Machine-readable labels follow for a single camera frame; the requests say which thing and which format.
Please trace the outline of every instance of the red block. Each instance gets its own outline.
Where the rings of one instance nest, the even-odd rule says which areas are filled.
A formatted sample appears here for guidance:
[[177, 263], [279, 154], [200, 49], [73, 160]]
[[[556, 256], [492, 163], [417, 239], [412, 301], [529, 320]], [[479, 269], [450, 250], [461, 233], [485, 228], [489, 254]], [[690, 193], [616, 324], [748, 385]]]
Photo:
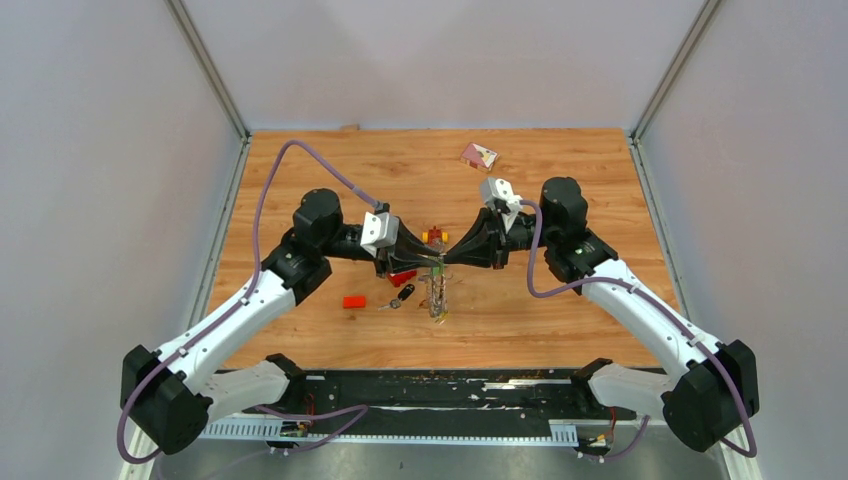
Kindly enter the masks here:
[[397, 275], [392, 275], [391, 273], [386, 275], [395, 287], [399, 287], [417, 276], [418, 270], [410, 270], [408, 272], [398, 273]]
[[344, 297], [342, 299], [342, 308], [365, 308], [365, 296]]

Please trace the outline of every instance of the wooden table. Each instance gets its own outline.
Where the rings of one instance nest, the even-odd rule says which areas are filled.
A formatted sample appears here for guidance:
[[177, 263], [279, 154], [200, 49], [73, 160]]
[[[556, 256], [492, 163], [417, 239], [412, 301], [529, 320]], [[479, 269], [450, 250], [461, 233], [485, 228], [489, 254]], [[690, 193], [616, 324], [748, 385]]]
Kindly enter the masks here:
[[[251, 223], [259, 192], [280, 146], [306, 141], [370, 195], [391, 203], [413, 232], [438, 225], [458, 240], [482, 206], [485, 174], [458, 161], [473, 141], [502, 155], [492, 175], [538, 200], [542, 183], [571, 176], [589, 201], [589, 226], [615, 248], [643, 282], [673, 303], [673, 290], [644, 197], [617, 129], [388, 130], [260, 132], [253, 137], [210, 306], [250, 276]], [[260, 224], [264, 258], [291, 226], [301, 196], [316, 187], [339, 193], [348, 223], [366, 205], [302, 150], [283, 160]], [[331, 260], [332, 276], [296, 310], [268, 325], [227, 363], [253, 365], [281, 352], [301, 367], [551, 367], [583, 366], [597, 357], [625, 365], [657, 365], [612, 317], [573, 293], [536, 299], [527, 292], [527, 253], [500, 271], [451, 266], [450, 315], [436, 325], [418, 303], [423, 284], [398, 310], [377, 311], [397, 288], [371, 263]], [[536, 285], [558, 283], [539, 255]], [[342, 309], [342, 297], [365, 295], [368, 307]]]

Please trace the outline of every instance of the pink box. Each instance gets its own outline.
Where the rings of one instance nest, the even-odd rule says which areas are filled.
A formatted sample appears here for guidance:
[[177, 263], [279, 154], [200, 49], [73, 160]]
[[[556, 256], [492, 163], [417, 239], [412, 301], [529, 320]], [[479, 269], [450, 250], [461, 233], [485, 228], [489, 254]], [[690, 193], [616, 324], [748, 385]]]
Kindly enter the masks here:
[[459, 160], [468, 166], [488, 173], [492, 171], [497, 158], [497, 152], [476, 143], [469, 143], [462, 152], [462, 155], [460, 155]]

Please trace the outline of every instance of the toy piece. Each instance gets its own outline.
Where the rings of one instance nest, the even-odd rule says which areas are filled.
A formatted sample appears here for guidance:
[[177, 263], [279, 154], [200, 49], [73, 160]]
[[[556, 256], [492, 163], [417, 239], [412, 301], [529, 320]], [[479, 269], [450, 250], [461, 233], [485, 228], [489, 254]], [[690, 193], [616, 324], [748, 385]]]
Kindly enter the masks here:
[[344, 297], [342, 299], [342, 308], [365, 308], [365, 296]]
[[389, 279], [389, 282], [391, 282], [393, 286], [399, 287], [417, 276], [418, 270], [410, 270], [408, 272], [398, 273], [397, 275], [392, 275], [390, 273], [386, 275], [386, 278]]
[[465, 150], [463, 150], [462, 155], [459, 156], [459, 160], [461, 162], [486, 173], [492, 171], [492, 167], [495, 166], [495, 160], [497, 160], [497, 158], [497, 152], [489, 150], [481, 145], [477, 145], [476, 143], [469, 143], [468, 146], [465, 147]]
[[445, 321], [445, 317], [448, 314], [447, 297], [445, 295], [447, 277], [445, 276], [444, 263], [445, 243], [447, 243], [448, 234], [439, 228], [433, 227], [424, 232], [421, 235], [421, 239], [434, 249], [443, 252], [439, 257], [439, 265], [431, 267], [429, 273], [420, 277], [420, 280], [427, 284], [427, 300], [425, 302], [430, 312], [430, 318], [435, 319], [436, 323], [441, 324]]
[[393, 298], [391, 302], [389, 302], [387, 305], [383, 305], [382, 307], [378, 308], [377, 310], [386, 310], [386, 309], [389, 309], [389, 308], [391, 308], [391, 309], [400, 308], [401, 302], [403, 302], [404, 300], [409, 298], [409, 296], [412, 295], [412, 292], [414, 292], [414, 291], [415, 291], [415, 285], [410, 283], [409, 285], [403, 287], [400, 292], [398, 292], [398, 296], [396, 298]]

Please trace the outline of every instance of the white wall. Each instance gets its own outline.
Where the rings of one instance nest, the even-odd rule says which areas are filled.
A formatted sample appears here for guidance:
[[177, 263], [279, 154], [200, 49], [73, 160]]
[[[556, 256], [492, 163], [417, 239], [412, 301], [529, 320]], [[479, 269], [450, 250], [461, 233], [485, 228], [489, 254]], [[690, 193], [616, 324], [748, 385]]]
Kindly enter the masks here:
[[238, 142], [162, 1], [0, 15], [0, 477], [115, 478], [123, 355], [187, 322]]
[[187, 0], [252, 129], [631, 128], [702, 0]]
[[696, 319], [757, 354], [768, 480], [845, 478], [848, 5], [725, 2], [649, 129]]

